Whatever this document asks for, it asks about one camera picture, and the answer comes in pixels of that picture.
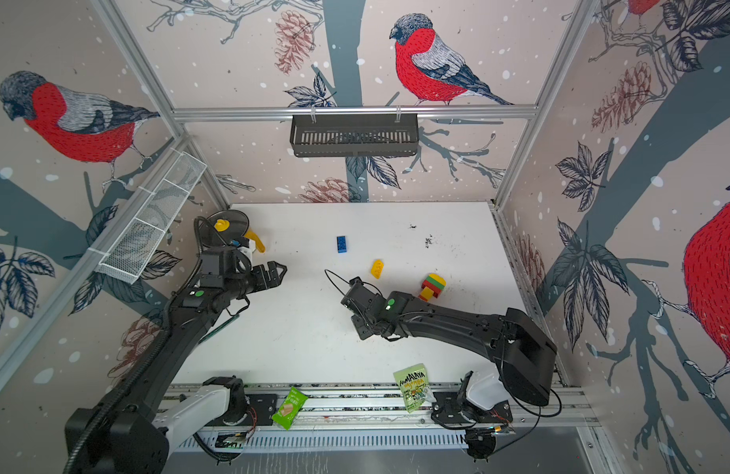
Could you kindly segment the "yellow square lego brick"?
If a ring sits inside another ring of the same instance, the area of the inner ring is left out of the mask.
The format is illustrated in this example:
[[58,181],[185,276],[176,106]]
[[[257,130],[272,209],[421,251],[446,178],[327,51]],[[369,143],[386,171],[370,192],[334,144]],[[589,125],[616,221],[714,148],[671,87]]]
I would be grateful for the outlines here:
[[435,294],[431,288],[422,288],[420,294],[418,294],[418,297],[423,301],[430,301],[432,298],[434,298]]

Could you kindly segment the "yellow pot with black lid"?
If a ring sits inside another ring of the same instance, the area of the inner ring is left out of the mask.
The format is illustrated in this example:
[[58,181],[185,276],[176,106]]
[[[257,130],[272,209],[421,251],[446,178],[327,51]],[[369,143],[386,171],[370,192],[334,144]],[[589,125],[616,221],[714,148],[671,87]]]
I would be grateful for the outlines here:
[[226,243],[244,243],[252,251],[258,251],[260,254],[266,252],[265,245],[259,236],[250,228],[248,216],[243,211],[236,209],[228,209],[227,211],[218,211],[208,218],[211,231],[208,232],[210,239],[218,244]]

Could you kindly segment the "small green snack packet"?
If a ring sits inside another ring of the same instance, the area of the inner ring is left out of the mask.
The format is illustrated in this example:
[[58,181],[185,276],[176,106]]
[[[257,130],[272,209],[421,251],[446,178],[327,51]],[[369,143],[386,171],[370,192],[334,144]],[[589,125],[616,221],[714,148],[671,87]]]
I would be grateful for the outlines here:
[[289,431],[295,418],[308,400],[309,397],[305,393],[299,391],[296,387],[292,387],[283,403],[272,416],[272,421],[284,430]]

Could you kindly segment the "large green snack bag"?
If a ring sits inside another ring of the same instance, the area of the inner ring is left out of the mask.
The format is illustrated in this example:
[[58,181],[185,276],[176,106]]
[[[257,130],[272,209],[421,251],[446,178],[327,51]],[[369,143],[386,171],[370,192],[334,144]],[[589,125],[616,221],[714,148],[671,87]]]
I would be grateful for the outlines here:
[[432,403],[435,400],[430,388],[428,372],[423,363],[396,371],[394,381],[402,393],[404,407],[408,413],[413,413],[424,403]]

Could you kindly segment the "red long lego brick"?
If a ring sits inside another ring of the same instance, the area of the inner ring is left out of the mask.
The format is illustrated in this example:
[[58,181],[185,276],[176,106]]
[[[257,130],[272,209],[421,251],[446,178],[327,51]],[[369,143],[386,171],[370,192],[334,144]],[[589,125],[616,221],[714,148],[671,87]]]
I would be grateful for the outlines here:
[[430,300],[431,298],[438,297],[442,292],[442,288],[438,288],[438,286],[434,286],[434,284],[430,284],[430,282],[424,282],[422,284],[420,297],[425,300]]

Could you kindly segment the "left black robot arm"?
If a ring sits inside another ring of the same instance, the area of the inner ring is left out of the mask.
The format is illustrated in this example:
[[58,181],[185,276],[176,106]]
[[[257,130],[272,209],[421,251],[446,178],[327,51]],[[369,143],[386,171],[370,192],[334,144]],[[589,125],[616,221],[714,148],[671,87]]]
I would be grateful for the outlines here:
[[66,422],[66,473],[159,473],[173,450],[214,420],[257,423],[235,376],[212,377],[166,413],[157,409],[187,357],[236,299],[281,286],[288,269],[251,266],[234,246],[203,251],[186,284],[169,300],[163,326],[121,383]]

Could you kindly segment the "green long lego brick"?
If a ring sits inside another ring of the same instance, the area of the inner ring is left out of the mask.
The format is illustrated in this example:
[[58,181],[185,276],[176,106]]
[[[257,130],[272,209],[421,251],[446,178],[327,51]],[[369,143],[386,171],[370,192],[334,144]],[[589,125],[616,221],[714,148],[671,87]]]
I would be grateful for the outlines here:
[[429,288],[435,297],[438,297],[441,292],[443,292],[444,288],[446,286],[445,280],[443,278],[434,278],[433,276],[428,276],[422,284],[423,288]]

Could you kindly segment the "yellow curved lego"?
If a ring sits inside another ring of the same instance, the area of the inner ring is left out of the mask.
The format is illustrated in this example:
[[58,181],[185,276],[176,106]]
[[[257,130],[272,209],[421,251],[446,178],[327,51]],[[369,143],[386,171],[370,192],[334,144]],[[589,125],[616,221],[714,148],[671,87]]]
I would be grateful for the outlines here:
[[438,274],[429,274],[425,280],[426,284],[429,284],[436,292],[443,292],[446,287],[446,281],[438,276]]
[[375,262],[374,262],[374,263],[372,264],[372,268],[371,268],[371,275],[372,275],[372,276],[373,276],[373,277],[374,277],[374,278],[375,278],[376,280],[380,280],[380,278],[381,278],[381,276],[382,276],[382,274],[383,274],[383,270],[384,270],[384,267],[385,267],[385,265],[384,265],[384,262],[383,262],[382,260],[376,260],[376,261],[375,261]]

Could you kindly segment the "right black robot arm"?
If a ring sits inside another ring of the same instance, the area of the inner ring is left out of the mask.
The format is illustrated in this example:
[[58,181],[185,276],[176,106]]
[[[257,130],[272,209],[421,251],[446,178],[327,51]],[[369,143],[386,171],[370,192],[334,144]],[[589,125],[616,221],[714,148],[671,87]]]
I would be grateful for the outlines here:
[[523,408],[549,405],[556,345],[523,311],[470,313],[437,306],[405,292],[372,292],[360,278],[349,280],[341,304],[352,313],[361,340],[373,336],[389,342],[425,338],[484,357],[489,371],[469,371],[459,390],[438,395],[431,418],[448,430],[510,422],[497,410],[510,401]]

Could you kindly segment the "blue lego brick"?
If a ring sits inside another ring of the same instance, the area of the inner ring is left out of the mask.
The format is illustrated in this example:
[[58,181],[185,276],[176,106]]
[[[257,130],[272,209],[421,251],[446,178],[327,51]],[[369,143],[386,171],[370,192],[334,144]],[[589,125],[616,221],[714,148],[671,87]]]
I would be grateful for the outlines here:
[[339,254],[344,254],[348,251],[347,241],[345,236],[336,237],[336,248]]

